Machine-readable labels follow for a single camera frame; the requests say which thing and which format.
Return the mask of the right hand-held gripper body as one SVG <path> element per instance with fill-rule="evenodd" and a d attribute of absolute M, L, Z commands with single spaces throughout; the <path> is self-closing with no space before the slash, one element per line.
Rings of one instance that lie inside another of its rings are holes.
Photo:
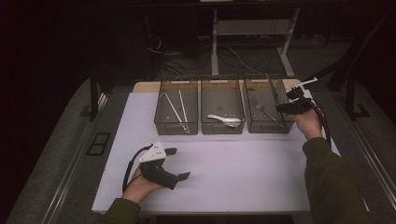
<path fill-rule="evenodd" d="M 293 107 L 293 112 L 287 113 L 287 114 L 303 114 L 304 112 L 306 112 L 312 108 L 312 101 L 310 99 L 307 99 L 304 97 L 304 85 L 316 82 L 317 80 L 318 79 L 316 77 L 313 77 L 312 79 L 303 81 L 298 84 L 294 84 L 293 86 L 290 87 L 290 90 L 292 88 L 301 88 L 302 95 L 298 99 L 290 100 L 290 104 Z"/>

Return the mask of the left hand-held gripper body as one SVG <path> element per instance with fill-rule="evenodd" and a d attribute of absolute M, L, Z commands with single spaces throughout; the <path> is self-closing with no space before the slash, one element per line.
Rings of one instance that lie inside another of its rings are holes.
<path fill-rule="evenodd" d="M 157 183 L 168 189 L 174 189 L 179 180 L 177 175 L 173 175 L 163 169 L 163 163 L 167 157 L 164 150 L 163 144 L 157 142 L 139 158 L 141 174 L 150 182 Z"/>

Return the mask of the metal fork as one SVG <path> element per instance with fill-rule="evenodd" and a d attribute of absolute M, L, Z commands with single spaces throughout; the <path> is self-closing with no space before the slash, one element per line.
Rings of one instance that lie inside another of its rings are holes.
<path fill-rule="evenodd" d="M 266 111 L 263 105 L 255 104 L 254 107 L 255 107 L 257 110 L 263 112 L 265 115 L 267 115 L 267 116 L 268 116 L 272 121 L 274 121 L 281 129 L 283 128 L 283 125 L 282 125 L 279 121 L 277 121 L 268 111 Z"/>

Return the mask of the metal table knife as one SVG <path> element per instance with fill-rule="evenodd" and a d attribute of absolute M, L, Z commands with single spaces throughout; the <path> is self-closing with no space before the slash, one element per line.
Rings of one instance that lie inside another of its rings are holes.
<path fill-rule="evenodd" d="M 286 95 L 283 80 L 279 74 L 266 75 L 276 105 L 286 104 L 289 98 Z"/>

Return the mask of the brown translucent storage bin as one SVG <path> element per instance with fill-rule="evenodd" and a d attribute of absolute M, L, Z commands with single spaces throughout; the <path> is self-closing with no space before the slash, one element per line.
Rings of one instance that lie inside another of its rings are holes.
<path fill-rule="evenodd" d="M 229 127 L 212 114 L 224 118 L 241 119 L 241 124 Z M 205 75 L 201 77 L 201 122 L 203 134 L 241 134 L 245 125 L 245 112 L 238 75 Z"/>
<path fill-rule="evenodd" d="M 244 104 L 247 116 L 247 129 L 250 133 L 289 133 L 294 124 L 292 119 L 287 119 L 285 113 L 276 110 L 276 103 L 271 92 L 267 77 L 264 75 L 247 74 L 244 76 Z M 281 129 L 263 112 L 254 105 L 263 105 L 283 128 Z"/>
<path fill-rule="evenodd" d="M 183 118 L 181 103 L 179 100 L 178 90 L 181 90 L 185 110 L 187 113 L 188 123 Z M 189 129 L 185 133 L 171 106 L 165 98 L 164 92 L 167 93 L 173 103 L 177 113 L 183 123 Z M 164 77 L 161 80 L 160 91 L 157 100 L 154 123 L 159 135 L 196 135 L 198 134 L 198 80 L 196 76 L 177 76 Z"/>

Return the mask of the white spoon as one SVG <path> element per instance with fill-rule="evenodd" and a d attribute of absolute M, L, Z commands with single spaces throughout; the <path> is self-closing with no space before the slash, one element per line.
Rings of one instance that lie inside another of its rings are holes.
<path fill-rule="evenodd" d="M 233 128 L 238 127 L 242 122 L 242 120 L 238 119 L 238 118 L 224 118 L 224 117 L 212 115 L 212 114 L 209 114 L 206 117 L 208 119 L 217 119 L 217 120 L 223 122 L 225 125 L 227 125 L 229 127 L 233 127 Z"/>

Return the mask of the person's right hand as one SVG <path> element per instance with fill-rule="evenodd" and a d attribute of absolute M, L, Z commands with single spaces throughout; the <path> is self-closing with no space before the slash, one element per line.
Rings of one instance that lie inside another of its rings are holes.
<path fill-rule="evenodd" d="M 287 114 L 286 117 L 296 122 L 297 128 L 302 132 L 306 140 L 323 136 L 320 119 L 313 109 L 303 114 Z"/>

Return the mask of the person's left hand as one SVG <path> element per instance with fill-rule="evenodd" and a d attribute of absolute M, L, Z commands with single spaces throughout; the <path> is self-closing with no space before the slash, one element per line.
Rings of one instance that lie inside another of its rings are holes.
<path fill-rule="evenodd" d="M 144 178 L 140 169 L 137 168 L 134 171 L 133 180 L 128 184 L 121 198 L 134 203 L 142 203 L 150 193 L 162 188 L 163 186 Z"/>

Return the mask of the black metal stand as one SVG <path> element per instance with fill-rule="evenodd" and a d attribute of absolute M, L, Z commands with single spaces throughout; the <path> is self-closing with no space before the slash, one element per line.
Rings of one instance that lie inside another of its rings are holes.
<path fill-rule="evenodd" d="M 357 118 L 369 118 L 370 114 L 363 104 L 355 102 L 356 81 L 349 77 L 346 80 L 346 113 L 353 120 Z"/>

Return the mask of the white table cover board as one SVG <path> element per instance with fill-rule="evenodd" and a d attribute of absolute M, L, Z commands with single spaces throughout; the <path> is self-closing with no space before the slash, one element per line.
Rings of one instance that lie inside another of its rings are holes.
<path fill-rule="evenodd" d="M 133 92 L 103 172 L 92 211 L 104 213 L 120 197 L 124 174 L 136 151 L 155 142 L 177 153 L 163 164 L 188 173 L 174 189 L 160 189 L 142 202 L 145 214 L 297 213 L 309 208 L 304 183 L 304 135 L 159 135 L 154 125 L 157 94 Z"/>

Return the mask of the black floor socket frame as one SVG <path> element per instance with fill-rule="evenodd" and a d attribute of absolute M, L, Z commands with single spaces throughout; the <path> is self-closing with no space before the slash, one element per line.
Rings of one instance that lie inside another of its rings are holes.
<path fill-rule="evenodd" d="M 97 133 L 86 154 L 88 156 L 102 156 L 106 150 L 110 135 L 111 133 Z"/>

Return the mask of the white metal desk frame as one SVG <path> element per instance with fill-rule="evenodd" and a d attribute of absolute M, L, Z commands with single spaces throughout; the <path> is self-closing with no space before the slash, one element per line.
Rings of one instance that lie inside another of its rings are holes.
<path fill-rule="evenodd" d="M 211 49 L 211 73 L 219 74 L 218 59 L 218 36 L 226 35 L 283 35 L 283 45 L 276 49 L 281 64 L 288 77 L 294 77 L 294 72 L 287 56 L 294 28 L 297 24 L 301 9 L 295 8 L 289 19 L 265 19 L 265 20 L 219 20 L 218 12 L 213 12 L 212 22 L 212 49 Z"/>

